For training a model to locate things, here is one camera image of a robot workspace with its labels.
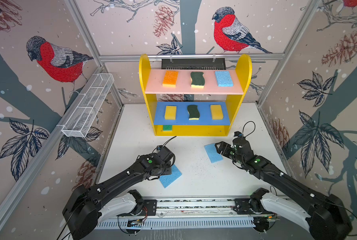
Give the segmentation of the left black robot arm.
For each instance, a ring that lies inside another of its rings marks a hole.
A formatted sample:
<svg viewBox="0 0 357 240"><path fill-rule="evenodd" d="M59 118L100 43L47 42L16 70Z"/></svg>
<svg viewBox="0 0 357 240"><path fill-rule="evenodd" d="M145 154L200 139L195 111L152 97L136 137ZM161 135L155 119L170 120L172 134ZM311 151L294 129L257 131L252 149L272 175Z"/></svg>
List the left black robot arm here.
<svg viewBox="0 0 357 240"><path fill-rule="evenodd" d="M83 239L100 220L111 215L147 214L143 197L130 187L144 180L158 180L170 175L174 163L174 153L166 146L158 146L155 153L138 156L129 168L109 180L89 188L84 185L75 188L62 211L71 237Z"/></svg>

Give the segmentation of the dark green scrub sponge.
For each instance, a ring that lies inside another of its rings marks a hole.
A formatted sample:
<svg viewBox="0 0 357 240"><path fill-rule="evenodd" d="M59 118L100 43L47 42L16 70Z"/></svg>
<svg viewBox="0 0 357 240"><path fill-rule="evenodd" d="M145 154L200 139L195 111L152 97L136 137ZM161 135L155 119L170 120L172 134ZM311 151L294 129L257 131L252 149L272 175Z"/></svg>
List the dark green scrub sponge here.
<svg viewBox="0 0 357 240"><path fill-rule="evenodd" d="M199 120L200 119L200 112L198 110L198 105L188 105L187 106L188 114L189 114L189 120L194 121L194 120Z"/></svg>
<svg viewBox="0 0 357 240"><path fill-rule="evenodd" d="M191 72L191 87L203 89L205 86L205 78L203 72Z"/></svg>

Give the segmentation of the blue sponge front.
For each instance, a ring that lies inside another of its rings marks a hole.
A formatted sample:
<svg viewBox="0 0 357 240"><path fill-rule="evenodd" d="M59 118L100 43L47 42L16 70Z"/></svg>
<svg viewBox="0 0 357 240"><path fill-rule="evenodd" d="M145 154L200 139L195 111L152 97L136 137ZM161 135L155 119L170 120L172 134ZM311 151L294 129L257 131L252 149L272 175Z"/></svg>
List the blue sponge front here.
<svg viewBox="0 0 357 240"><path fill-rule="evenodd" d="M181 171L175 165L173 165L171 167L171 174L161 176L159 178L159 181L164 188L167 188L169 185L171 185L174 181L176 181L181 176L182 176Z"/></svg>

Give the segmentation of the dark green scrub sponge front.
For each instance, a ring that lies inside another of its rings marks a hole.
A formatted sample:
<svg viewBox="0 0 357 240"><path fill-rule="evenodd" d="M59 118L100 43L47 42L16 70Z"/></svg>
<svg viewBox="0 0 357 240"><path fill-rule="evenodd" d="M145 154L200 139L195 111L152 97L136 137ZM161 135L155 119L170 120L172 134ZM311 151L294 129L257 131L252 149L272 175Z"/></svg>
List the dark green scrub sponge front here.
<svg viewBox="0 0 357 240"><path fill-rule="evenodd" d="M191 87L203 89L205 86L205 78L203 72L191 72Z"/></svg>

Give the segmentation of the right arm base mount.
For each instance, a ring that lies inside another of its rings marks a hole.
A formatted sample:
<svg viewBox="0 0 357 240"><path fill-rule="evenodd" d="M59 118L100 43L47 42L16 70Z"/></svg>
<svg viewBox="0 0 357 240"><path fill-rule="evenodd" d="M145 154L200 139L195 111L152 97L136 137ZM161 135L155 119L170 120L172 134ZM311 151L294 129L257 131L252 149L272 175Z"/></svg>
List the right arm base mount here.
<svg viewBox="0 0 357 240"><path fill-rule="evenodd" d="M234 199L235 206L232 208L238 215L274 215L269 212L261 203L263 196L270 191L259 188L248 198Z"/></svg>

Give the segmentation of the orange topped yellow sponge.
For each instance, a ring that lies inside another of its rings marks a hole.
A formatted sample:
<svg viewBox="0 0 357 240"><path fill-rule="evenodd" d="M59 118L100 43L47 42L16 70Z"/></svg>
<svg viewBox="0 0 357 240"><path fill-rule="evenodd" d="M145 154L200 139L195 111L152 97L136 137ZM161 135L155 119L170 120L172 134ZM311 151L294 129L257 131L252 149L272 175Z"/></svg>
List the orange topped yellow sponge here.
<svg viewBox="0 0 357 240"><path fill-rule="evenodd" d="M178 74L178 71L166 71L163 78L162 86L166 88L175 88Z"/></svg>

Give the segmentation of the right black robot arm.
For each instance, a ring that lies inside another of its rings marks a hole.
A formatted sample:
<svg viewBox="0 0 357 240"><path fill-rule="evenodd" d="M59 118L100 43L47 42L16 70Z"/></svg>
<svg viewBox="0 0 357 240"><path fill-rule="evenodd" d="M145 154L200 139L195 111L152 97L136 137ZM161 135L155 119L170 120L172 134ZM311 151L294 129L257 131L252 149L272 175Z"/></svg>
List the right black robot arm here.
<svg viewBox="0 0 357 240"><path fill-rule="evenodd" d="M316 240L344 240L353 227L343 202L335 195L324 195L282 172L263 156L254 154L242 135L215 144L221 156L232 160L239 169L247 171L289 197L279 198L264 188L250 195L251 212L278 214L305 229Z"/></svg>

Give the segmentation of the blue sponge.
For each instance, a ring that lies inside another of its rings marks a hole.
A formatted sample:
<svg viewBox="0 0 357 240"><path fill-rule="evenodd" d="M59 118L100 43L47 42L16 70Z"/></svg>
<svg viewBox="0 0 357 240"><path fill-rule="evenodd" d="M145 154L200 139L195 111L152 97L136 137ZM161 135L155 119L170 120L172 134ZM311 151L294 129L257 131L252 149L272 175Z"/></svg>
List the blue sponge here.
<svg viewBox="0 0 357 240"><path fill-rule="evenodd" d="M215 144L205 145L204 148L212 164L223 160L223 157L217 153Z"/></svg>
<svg viewBox="0 0 357 240"><path fill-rule="evenodd" d="M159 178L159 181L164 188L167 188L169 185L171 185L174 181L176 181L181 176L182 176L181 171L175 165L173 165L171 167L171 174L161 176Z"/></svg>
<svg viewBox="0 0 357 240"><path fill-rule="evenodd" d="M229 71L215 71L218 87L233 87L234 83Z"/></svg>

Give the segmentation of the yellow sponge front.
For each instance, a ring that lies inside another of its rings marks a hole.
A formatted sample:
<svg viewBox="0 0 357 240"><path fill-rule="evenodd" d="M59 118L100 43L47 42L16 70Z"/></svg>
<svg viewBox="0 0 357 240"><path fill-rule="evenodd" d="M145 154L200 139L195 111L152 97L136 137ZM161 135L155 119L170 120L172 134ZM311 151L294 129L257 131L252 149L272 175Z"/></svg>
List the yellow sponge front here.
<svg viewBox="0 0 357 240"><path fill-rule="evenodd" d="M210 109L211 109L212 120L217 121L217 120L224 119L224 114L221 105L211 105Z"/></svg>

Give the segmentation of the green topped yellow sponge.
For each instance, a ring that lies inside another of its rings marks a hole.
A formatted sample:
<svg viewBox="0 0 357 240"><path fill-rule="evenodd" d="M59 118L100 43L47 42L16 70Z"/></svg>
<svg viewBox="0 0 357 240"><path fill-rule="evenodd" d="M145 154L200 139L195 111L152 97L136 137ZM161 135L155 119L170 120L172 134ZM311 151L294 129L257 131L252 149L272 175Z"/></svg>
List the green topped yellow sponge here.
<svg viewBox="0 0 357 240"><path fill-rule="evenodd" d="M162 126L162 131L163 132L172 132L172 128L173 128L172 125L163 125Z"/></svg>

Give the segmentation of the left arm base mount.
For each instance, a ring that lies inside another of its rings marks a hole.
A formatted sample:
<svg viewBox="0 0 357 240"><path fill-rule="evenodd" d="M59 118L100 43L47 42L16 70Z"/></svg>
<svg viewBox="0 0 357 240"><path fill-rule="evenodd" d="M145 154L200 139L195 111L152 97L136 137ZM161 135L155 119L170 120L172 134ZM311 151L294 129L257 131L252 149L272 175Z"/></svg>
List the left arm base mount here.
<svg viewBox="0 0 357 240"><path fill-rule="evenodd" d="M155 216L157 210L157 200L145 200L137 190L130 190L127 192L130 197L131 207L127 207L118 216Z"/></svg>

